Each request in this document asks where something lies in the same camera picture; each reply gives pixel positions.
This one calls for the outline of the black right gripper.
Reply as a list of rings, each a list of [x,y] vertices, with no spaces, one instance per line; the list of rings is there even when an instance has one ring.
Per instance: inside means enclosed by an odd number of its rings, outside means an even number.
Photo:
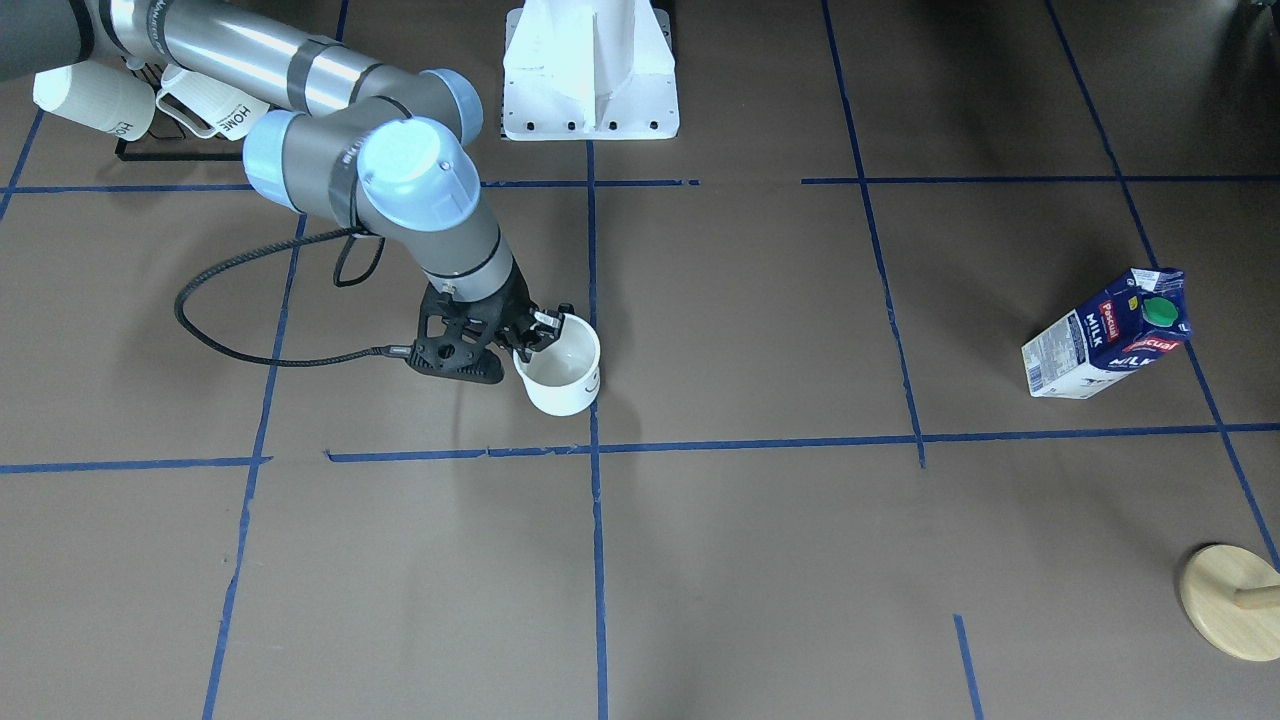
[[[529,364],[534,354],[561,338],[567,318],[573,314],[572,304],[539,307],[530,297],[522,272],[512,270],[494,295],[470,306],[470,320],[477,323],[470,336],[481,346],[511,350],[513,360]]]

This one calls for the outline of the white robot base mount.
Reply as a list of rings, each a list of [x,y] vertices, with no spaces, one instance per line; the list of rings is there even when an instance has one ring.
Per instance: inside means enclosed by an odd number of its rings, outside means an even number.
[[[678,135],[671,1],[526,1],[507,13],[500,120],[517,142]]]

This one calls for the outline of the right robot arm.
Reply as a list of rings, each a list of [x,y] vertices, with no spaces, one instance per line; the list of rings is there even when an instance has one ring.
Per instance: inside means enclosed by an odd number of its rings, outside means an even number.
[[[419,333],[324,357],[398,357],[425,375],[493,384],[499,351],[557,348],[570,305],[539,307],[466,152],[477,92],[448,69],[410,73],[227,1],[5,1],[3,78],[106,56],[206,76],[270,109],[242,163],[265,199],[335,222],[333,238],[394,240],[428,278]]]

